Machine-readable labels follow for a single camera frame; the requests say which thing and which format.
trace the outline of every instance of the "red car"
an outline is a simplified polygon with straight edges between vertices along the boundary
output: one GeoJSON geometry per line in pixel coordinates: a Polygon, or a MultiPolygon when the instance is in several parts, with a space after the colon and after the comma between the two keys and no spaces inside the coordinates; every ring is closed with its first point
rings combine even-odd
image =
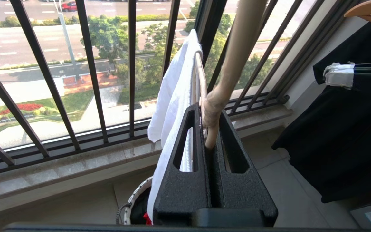
{"type": "Polygon", "coordinates": [[[75,2],[64,3],[61,5],[62,11],[77,11],[77,4],[75,2]]]}

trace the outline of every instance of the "street lamp pole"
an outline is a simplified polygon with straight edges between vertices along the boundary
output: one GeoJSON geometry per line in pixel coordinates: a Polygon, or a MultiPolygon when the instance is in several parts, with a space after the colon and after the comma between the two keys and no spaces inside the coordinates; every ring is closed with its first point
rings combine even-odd
{"type": "Polygon", "coordinates": [[[75,75],[78,76],[78,73],[76,72],[76,71],[77,71],[77,64],[76,64],[76,62],[75,62],[74,53],[72,52],[72,47],[71,47],[70,37],[68,36],[68,31],[67,31],[67,28],[66,28],[64,15],[63,15],[63,13],[62,13],[61,0],[58,0],[58,7],[57,7],[57,5],[56,5],[56,1],[53,0],[53,2],[54,2],[55,8],[56,8],[57,13],[58,13],[58,18],[59,18],[59,20],[60,20],[60,22],[61,22],[62,31],[63,31],[63,33],[64,33],[65,41],[66,41],[66,43],[67,43],[68,52],[70,53],[72,66],[74,67],[74,70],[75,70],[75,75]]]}

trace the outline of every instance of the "red flower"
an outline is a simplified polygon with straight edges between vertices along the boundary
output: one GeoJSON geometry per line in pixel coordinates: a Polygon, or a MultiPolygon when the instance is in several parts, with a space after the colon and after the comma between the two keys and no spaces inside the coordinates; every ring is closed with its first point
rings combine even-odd
{"type": "MultiPolygon", "coordinates": [[[[17,106],[18,106],[18,108],[20,110],[25,110],[25,111],[33,111],[33,110],[37,110],[37,109],[43,107],[43,105],[41,105],[41,104],[35,104],[35,103],[17,104],[17,106]]],[[[0,112],[0,115],[7,114],[9,112],[10,111],[8,109],[2,110],[0,112]]]]}

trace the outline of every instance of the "red object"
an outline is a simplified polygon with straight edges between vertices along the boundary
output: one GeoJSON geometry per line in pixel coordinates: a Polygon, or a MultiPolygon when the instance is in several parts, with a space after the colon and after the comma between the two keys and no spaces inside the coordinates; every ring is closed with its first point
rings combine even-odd
{"type": "MultiPolygon", "coordinates": [[[[43,107],[43,105],[41,105],[41,104],[35,104],[35,103],[17,104],[16,106],[18,106],[18,108],[20,110],[25,110],[25,111],[33,111],[33,110],[37,110],[37,109],[43,107]]],[[[9,112],[10,111],[8,109],[2,110],[0,112],[0,115],[7,114],[9,112]]]]}
{"type": "Polygon", "coordinates": [[[149,225],[149,226],[153,225],[153,223],[150,220],[150,217],[148,216],[148,213],[144,213],[143,218],[146,219],[146,225],[149,225]]]}
{"type": "Polygon", "coordinates": [[[75,2],[69,2],[69,3],[64,3],[61,5],[61,9],[63,11],[76,11],[77,10],[77,4],[75,2]]]}

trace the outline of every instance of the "window sill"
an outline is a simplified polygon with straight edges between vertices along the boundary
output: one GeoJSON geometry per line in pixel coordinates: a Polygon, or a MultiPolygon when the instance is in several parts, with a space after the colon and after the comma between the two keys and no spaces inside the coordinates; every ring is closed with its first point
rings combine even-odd
{"type": "MultiPolygon", "coordinates": [[[[240,137],[282,125],[292,115],[282,105],[232,116],[240,137]]],[[[155,165],[160,142],[138,139],[0,173],[0,211],[155,165]]]]}

